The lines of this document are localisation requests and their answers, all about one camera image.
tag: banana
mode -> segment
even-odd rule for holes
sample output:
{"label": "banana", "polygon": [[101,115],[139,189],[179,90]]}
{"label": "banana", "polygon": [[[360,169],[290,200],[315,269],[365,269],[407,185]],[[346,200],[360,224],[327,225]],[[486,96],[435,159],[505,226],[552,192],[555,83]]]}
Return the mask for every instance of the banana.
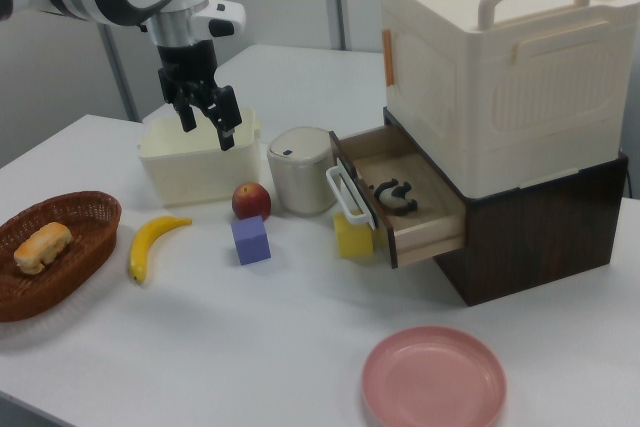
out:
{"label": "banana", "polygon": [[136,232],[129,252],[129,274],[138,284],[147,278],[147,255],[149,249],[162,234],[183,225],[191,225],[191,219],[164,215],[144,224]]}

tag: pink plate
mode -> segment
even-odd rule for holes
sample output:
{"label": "pink plate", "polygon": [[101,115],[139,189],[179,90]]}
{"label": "pink plate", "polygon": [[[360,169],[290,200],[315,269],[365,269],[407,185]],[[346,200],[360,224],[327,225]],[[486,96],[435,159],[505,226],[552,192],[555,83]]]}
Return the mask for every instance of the pink plate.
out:
{"label": "pink plate", "polygon": [[371,351],[362,392],[385,427],[489,427],[504,405],[507,381],[478,339],[425,326],[387,337]]}

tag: purple block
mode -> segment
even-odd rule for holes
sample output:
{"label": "purple block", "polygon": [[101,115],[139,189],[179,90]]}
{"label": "purple block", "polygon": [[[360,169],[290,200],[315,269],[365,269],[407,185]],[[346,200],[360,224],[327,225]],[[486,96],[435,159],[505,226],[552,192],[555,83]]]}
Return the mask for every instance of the purple block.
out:
{"label": "purple block", "polygon": [[233,240],[242,265],[271,258],[269,239],[259,215],[231,224]]}

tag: bread roll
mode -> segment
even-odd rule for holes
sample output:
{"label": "bread roll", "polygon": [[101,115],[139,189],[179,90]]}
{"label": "bread roll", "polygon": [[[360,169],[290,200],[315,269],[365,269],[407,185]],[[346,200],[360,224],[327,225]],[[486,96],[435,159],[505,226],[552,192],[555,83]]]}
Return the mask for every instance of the bread roll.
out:
{"label": "bread roll", "polygon": [[13,258],[25,274],[39,274],[72,240],[73,236],[66,226],[51,222],[18,247]]}

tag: yellow cube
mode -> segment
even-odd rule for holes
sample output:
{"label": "yellow cube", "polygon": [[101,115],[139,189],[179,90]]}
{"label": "yellow cube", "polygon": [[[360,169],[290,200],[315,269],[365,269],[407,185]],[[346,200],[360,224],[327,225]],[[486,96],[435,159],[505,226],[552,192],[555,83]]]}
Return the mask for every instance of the yellow cube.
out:
{"label": "yellow cube", "polygon": [[340,257],[358,257],[373,253],[373,233],[368,224],[353,225],[340,212],[333,216]]}

